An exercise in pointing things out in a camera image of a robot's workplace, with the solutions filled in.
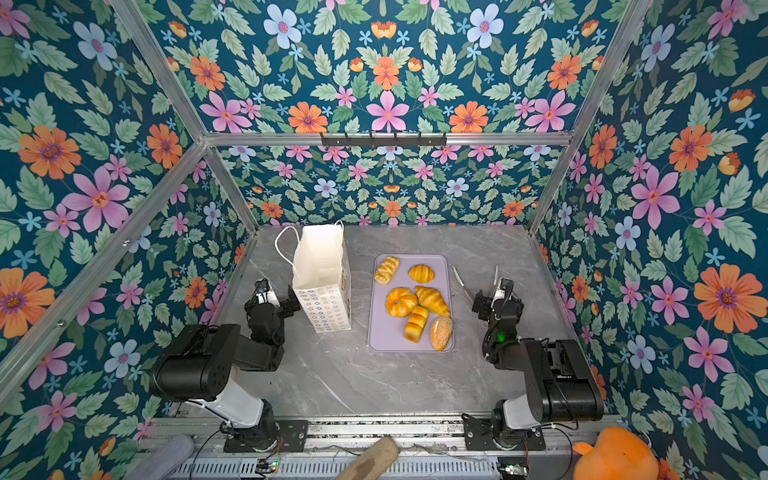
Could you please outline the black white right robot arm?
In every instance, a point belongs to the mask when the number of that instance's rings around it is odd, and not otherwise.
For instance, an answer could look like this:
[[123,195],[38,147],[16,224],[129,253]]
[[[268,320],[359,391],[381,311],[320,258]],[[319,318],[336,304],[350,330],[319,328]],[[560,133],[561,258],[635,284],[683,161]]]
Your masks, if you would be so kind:
[[576,340],[520,336],[525,305],[513,280],[497,276],[491,293],[471,292],[457,268],[451,270],[471,301],[471,311],[487,325],[483,359],[497,370],[522,374],[525,381],[524,393],[499,401],[489,418],[461,415],[468,450],[542,450],[544,429],[576,431],[583,423],[603,419],[602,394]]

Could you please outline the segmented yellow bread loaf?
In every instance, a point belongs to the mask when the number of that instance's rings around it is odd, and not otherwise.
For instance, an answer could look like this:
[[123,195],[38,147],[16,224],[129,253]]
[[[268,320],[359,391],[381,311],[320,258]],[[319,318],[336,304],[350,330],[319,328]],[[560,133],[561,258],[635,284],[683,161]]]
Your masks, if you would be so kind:
[[424,328],[428,322],[430,312],[422,307],[416,306],[412,312],[404,328],[404,337],[413,342],[418,343],[421,339]]

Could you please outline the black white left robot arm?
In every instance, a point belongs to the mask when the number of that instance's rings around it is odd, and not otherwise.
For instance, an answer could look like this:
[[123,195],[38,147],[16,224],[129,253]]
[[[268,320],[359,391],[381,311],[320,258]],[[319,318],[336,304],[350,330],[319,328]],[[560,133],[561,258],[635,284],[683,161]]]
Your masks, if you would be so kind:
[[235,376],[238,371],[278,370],[284,356],[285,319],[300,309],[292,288],[279,298],[268,279],[257,280],[244,305],[250,334],[242,334],[241,326],[233,323],[185,327],[158,359],[150,392],[219,418],[227,452],[278,448],[282,434],[271,404],[248,393]]

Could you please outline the oval seeded bread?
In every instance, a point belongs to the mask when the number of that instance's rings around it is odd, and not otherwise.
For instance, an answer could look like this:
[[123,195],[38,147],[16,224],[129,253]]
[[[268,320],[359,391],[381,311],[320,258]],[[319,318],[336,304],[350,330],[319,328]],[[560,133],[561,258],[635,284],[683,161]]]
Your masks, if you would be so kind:
[[442,352],[452,338],[453,321],[450,316],[438,317],[431,326],[430,343],[435,351]]

